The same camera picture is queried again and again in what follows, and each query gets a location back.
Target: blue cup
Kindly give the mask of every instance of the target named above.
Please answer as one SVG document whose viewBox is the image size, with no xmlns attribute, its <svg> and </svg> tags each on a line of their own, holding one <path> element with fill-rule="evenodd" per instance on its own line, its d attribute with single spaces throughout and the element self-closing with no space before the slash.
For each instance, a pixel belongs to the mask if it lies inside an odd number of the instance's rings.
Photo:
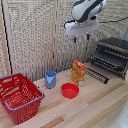
<svg viewBox="0 0 128 128">
<path fill-rule="evenodd" d="M 47 88 L 54 88 L 56 85 L 56 72 L 47 71 L 45 73 L 45 85 Z"/>
</svg>

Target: red bowl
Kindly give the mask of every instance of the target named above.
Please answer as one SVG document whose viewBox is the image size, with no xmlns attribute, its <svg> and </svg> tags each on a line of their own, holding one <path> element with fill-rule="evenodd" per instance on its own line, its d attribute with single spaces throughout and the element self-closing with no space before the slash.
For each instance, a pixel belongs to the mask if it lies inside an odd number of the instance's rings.
<svg viewBox="0 0 128 128">
<path fill-rule="evenodd" d="M 79 87 L 71 83 L 63 84 L 61 89 L 63 96 L 70 99 L 75 98 L 79 92 Z"/>
</svg>

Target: wooden countertop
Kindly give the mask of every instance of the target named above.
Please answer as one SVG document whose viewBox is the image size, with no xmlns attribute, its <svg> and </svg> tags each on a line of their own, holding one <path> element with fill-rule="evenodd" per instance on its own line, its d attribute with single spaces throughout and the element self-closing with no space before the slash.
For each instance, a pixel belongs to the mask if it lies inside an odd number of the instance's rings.
<svg viewBox="0 0 128 128">
<path fill-rule="evenodd" d="M 85 75 L 84 85 L 74 99 L 61 93 L 64 83 L 70 80 L 71 70 L 57 74 L 56 86 L 47 89 L 45 79 L 35 81 L 45 94 L 38 113 L 30 120 L 14 125 L 0 104 L 0 128 L 109 128 L 128 100 L 128 85 L 114 76 L 108 84 Z"/>
</svg>

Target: red basket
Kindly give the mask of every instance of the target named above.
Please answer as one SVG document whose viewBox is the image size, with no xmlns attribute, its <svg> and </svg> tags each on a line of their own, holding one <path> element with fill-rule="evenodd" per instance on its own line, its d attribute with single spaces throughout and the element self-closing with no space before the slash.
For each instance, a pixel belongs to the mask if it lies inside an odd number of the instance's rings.
<svg viewBox="0 0 128 128">
<path fill-rule="evenodd" d="M 36 115 L 44 97 L 42 91 L 20 73 L 0 79 L 0 102 L 15 124 Z"/>
</svg>

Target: snack bag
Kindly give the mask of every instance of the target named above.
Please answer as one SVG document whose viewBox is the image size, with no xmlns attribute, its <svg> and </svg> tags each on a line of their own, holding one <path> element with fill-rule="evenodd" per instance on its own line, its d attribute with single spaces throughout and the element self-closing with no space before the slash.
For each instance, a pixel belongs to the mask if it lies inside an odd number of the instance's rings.
<svg viewBox="0 0 128 128">
<path fill-rule="evenodd" d="M 74 60 L 72 65 L 71 80 L 77 85 L 82 86 L 85 76 L 86 66 L 79 60 Z"/>
</svg>

